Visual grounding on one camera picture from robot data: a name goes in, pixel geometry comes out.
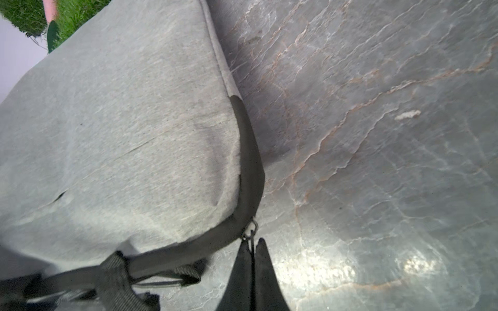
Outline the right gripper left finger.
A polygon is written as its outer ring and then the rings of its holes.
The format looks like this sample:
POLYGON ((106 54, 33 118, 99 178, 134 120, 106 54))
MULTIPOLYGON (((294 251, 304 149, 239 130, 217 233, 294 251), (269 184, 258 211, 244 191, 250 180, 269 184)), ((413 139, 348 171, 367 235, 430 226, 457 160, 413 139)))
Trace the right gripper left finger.
POLYGON ((242 241, 217 311, 249 311, 252 308, 253 255, 242 241))

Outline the grey laptop bag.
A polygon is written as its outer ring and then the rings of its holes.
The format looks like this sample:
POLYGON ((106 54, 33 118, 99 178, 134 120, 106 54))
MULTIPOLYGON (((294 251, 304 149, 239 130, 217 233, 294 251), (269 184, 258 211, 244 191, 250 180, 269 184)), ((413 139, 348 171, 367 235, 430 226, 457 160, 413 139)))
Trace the grey laptop bag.
POLYGON ((133 286, 241 238, 265 173, 205 1, 112 1, 1 104, 1 309, 133 286))

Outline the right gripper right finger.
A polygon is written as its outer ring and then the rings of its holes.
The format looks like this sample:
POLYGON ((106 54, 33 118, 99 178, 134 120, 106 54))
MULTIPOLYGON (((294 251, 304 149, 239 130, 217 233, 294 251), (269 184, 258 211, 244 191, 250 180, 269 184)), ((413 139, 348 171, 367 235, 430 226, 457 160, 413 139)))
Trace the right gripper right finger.
POLYGON ((271 261, 264 238, 258 240, 254 254, 254 303, 255 310, 290 311, 271 261))

